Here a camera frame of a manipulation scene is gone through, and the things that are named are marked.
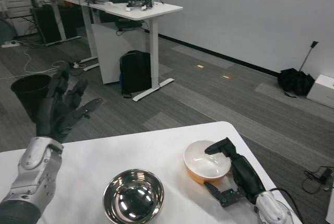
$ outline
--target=black umbrella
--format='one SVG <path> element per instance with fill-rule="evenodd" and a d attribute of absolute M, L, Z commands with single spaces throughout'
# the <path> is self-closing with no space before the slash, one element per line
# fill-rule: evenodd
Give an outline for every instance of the black umbrella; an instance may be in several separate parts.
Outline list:
<path fill-rule="evenodd" d="M 307 54 L 307 56 L 304 59 L 303 64 L 299 68 L 299 71 L 297 71 L 294 68 L 282 70 L 281 73 L 278 75 L 278 84 L 281 88 L 284 90 L 284 94 L 286 96 L 296 98 L 295 96 L 289 95 L 287 92 L 294 92 L 296 95 L 307 95 L 310 91 L 313 83 L 314 78 L 308 74 L 306 75 L 302 68 L 309 57 L 309 54 L 311 53 L 312 49 L 318 44 L 319 42 L 313 41 L 311 48 Z"/>

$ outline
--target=orange bowl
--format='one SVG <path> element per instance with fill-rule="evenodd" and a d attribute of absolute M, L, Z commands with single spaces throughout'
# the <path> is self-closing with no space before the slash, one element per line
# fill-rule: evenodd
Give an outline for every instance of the orange bowl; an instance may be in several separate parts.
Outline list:
<path fill-rule="evenodd" d="M 230 158 L 223 153 L 207 155 L 204 150 L 214 142 L 199 140 L 191 143 L 183 154 L 183 161 L 190 177 L 199 183 L 217 181 L 231 168 Z"/>

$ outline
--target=white wall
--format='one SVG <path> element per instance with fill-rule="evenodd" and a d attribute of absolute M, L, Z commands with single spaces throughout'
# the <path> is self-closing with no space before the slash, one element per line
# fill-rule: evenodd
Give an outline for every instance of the white wall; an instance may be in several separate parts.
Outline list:
<path fill-rule="evenodd" d="M 334 0 L 163 0 L 184 6 L 161 18 L 160 33 L 270 70 L 334 77 Z"/>

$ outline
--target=stainless steel bowl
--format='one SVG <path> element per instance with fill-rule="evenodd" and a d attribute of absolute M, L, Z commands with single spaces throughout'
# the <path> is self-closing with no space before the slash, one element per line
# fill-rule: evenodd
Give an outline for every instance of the stainless steel bowl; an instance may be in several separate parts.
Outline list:
<path fill-rule="evenodd" d="M 140 224 L 153 219 L 162 208 L 164 190 L 153 173 L 131 169 L 120 173 L 106 187 L 103 206 L 116 224 Z"/>

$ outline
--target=robotic hand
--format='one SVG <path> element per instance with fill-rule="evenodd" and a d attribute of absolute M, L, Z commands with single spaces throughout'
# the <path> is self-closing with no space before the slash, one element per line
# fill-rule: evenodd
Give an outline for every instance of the robotic hand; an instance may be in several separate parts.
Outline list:
<path fill-rule="evenodd" d="M 298 219 L 296 214 L 286 205 L 277 201 L 271 191 L 266 191 L 261 179 L 248 160 L 236 153 L 235 146 L 226 138 L 205 150 L 208 155 L 224 153 L 232 161 L 232 173 L 237 185 L 237 191 L 233 189 L 220 192 L 214 185 L 205 182 L 205 187 L 219 200 L 223 208 L 237 203 L 240 198 L 246 197 L 256 205 L 260 223 L 263 224 L 294 224 Z"/>
<path fill-rule="evenodd" d="M 89 119 L 101 103 L 94 99 L 76 110 L 88 82 L 80 80 L 65 94 L 69 65 L 65 63 L 53 75 L 46 98 L 42 101 L 33 138 L 18 163 L 18 176 L 0 203 L 0 223 L 35 224 L 52 200 L 56 176 L 62 164 L 62 143 L 71 128 Z"/>

